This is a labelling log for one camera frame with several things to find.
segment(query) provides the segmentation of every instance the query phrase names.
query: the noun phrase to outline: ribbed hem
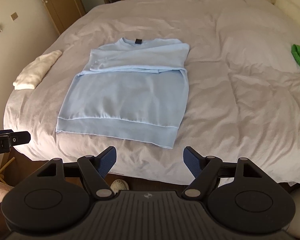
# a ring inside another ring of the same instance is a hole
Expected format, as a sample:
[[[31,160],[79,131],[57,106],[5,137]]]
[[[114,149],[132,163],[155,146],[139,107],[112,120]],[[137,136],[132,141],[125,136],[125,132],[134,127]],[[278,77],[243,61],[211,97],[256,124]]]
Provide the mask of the ribbed hem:
[[[178,128],[119,119],[81,118],[64,120],[58,118],[56,132],[62,131],[134,140],[172,149],[177,137]]]

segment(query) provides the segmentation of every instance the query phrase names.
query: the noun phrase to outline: folded white cloth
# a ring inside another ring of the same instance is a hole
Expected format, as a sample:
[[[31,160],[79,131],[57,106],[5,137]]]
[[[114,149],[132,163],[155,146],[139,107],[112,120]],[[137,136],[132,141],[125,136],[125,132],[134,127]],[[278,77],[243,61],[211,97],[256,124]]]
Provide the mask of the folded white cloth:
[[[56,50],[49,54],[37,57],[35,61],[31,62],[21,71],[16,81],[13,83],[14,89],[35,89],[61,55],[62,52]]]

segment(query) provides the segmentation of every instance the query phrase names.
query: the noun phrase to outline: ribbed black plate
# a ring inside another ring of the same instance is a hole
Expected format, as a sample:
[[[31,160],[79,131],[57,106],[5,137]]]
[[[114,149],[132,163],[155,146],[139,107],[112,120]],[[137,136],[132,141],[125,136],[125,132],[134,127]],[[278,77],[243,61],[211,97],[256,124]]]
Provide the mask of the ribbed black plate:
[[[37,237],[12,233],[7,239],[29,240]],[[183,200],[175,191],[121,191],[112,200],[97,202],[81,224],[67,232],[40,239],[292,240],[293,238],[284,231],[268,236],[236,234],[215,223],[199,202]]]

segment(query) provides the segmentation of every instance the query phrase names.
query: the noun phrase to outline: shoe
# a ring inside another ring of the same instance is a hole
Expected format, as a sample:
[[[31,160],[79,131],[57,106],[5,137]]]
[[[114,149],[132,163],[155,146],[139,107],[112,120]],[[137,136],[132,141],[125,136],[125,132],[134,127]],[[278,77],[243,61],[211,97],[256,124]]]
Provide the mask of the shoe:
[[[114,194],[117,194],[120,190],[129,190],[129,185],[123,179],[116,179],[114,182],[112,182],[110,188]]]

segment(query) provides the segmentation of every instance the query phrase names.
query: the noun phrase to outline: light switch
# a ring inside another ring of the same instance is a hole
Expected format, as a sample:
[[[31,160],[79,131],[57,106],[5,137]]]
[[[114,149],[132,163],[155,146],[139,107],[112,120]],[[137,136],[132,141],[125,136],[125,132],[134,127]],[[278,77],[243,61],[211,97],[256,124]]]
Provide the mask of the light switch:
[[[18,14],[15,12],[13,14],[11,14],[11,19],[14,21],[15,19],[18,18]]]

